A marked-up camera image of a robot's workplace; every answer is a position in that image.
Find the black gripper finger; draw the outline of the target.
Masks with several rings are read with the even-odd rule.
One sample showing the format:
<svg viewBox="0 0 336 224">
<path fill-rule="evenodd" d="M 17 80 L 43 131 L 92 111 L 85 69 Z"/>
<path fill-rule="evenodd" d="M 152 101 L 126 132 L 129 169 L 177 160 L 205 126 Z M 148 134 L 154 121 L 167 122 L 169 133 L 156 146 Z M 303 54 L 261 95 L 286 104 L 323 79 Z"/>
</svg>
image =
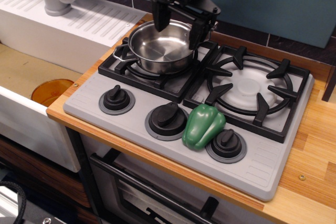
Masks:
<svg viewBox="0 0 336 224">
<path fill-rule="evenodd" d="M 151 0 L 154 26 L 157 31 L 163 31 L 170 23 L 171 10 L 168 0 Z"/>
<path fill-rule="evenodd" d="M 200 43 L 204 42 L 217 28 L 217 24 L 216 16 L 210 19 L 195 18 L 189 33 L 189 49 L 195 50 Z"/>
</svg>

